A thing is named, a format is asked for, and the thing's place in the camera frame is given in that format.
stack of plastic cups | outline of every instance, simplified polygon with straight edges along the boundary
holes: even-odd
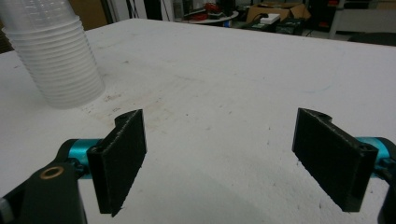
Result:
[[[0,0],[0,19],[49,105],[85,105],[105,90],[81,21],[68,0]]]

cardboard box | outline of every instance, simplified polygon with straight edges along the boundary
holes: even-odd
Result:
[[[69,0],[69,2],[76,15],[79,16],[84,30],[87,31],[107,25],[105,12],[100,0]]]
[[[304,18],[306,20],[311,18],[311,13],[302,3],[263,2],[250,7],[247,14],[247,22],[252,22],[254,19],[257,20],[260,13],[279,14],[281,21],[288,17]]]

white table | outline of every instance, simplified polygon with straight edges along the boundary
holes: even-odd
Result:
[[[376,223],[388,185],[343,213],[291,152],[297,108],[353,135],[396,141],[396,48],[164,21],[87,32],[106,92],[47,106],[15,52],[0,55],[0,195],[70,138],[105,137],[144,109],[148,154],[123,209],[89,223]]]

table surface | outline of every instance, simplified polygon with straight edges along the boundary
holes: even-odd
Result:
[[[87,37],[106,91],[74,109],[46,105],[16,53],[0,55],[0,195],[65,140],[143,108],[148,154],[120,213],[100,215],[79,180],[90,223],[376,223],[385,182],[343,213],[291,146],[298,107],[396,142],[396,48],[146,20]]]

black rubber pad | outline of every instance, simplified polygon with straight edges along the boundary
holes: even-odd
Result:
[[[99,209],[114,217],[121,209],[146,155],[142,110],[116,118],[116,128],[88,151]]]
[[[293,149],[305,169],[344,212],[359,212],[377,149],[332,124],[332,118],[298,110]]]

